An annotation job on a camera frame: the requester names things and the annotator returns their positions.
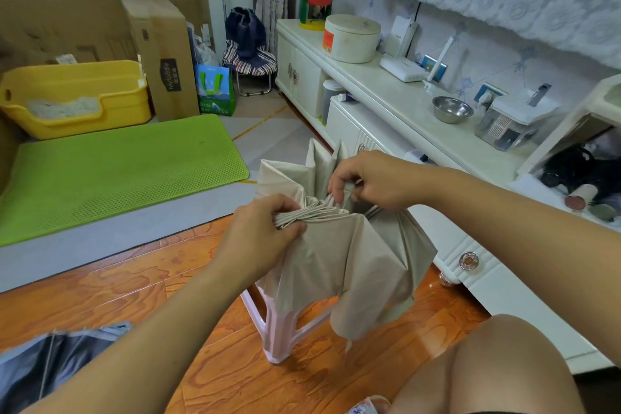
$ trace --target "slipper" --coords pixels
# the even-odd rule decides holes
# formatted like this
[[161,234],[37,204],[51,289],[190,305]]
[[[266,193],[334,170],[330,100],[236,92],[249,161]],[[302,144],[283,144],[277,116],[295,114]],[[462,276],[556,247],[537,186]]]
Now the slipper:
[[390,409],[390,401],[388,399],[384,398],[384,396],[373,395],[356,404],[353,408],[348,410],[346,414],[379,414],[373,405],[373,401],[385,406],[385,409],[381,410],[382,414],[388,412],[388,409]]

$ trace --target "litter box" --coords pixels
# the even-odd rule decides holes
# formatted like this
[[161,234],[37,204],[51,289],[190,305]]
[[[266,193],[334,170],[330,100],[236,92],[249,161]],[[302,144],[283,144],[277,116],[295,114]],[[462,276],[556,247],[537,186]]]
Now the litter box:
[[[32,100],[66,104],[82,97],[96,98],[99,111],[46,120],[26,108]],[[131,60],[12,69],[0,83],[0,108],[37,139],[139,125],[151,119],[147,80],[140,64]]]

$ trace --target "stainless steel bowl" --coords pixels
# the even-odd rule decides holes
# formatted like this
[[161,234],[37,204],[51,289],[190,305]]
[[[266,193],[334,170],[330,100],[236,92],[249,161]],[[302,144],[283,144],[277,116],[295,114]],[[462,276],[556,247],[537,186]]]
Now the stainless steel bowl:
[[456,125],[472,116],[474,110],[469,104],[451,96],[437,96],[433,100],[433,114],[440,121]]

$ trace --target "forearm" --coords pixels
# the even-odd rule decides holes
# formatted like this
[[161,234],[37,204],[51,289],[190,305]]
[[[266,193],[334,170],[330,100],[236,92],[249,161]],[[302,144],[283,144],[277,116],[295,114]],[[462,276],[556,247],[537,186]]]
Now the forearm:
[[212,261],[149,319],[28,412],[164,412],[213,327],[244,289],[240,272],[222,262],[226,258]]
[[433,174],[425,204],[476,239],[621,364],[621,236],[458,170],[438,168]]

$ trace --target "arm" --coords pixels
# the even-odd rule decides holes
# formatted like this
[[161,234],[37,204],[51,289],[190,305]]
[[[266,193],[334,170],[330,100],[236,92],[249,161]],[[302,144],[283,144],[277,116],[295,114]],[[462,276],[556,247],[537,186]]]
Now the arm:
[[238,208],[203,272],[143,324],[26,412],[164,412],[224,311],[245,288],[265,275],[306,229],[298,222],[278,231],[272,213],[298,208],[283,195]]
[[329,190],[362,179],[357,197],[384,208],[423,204],[503,262],[550,308],[621,365],[621,234],[455,169],[379,151],[343,161]]

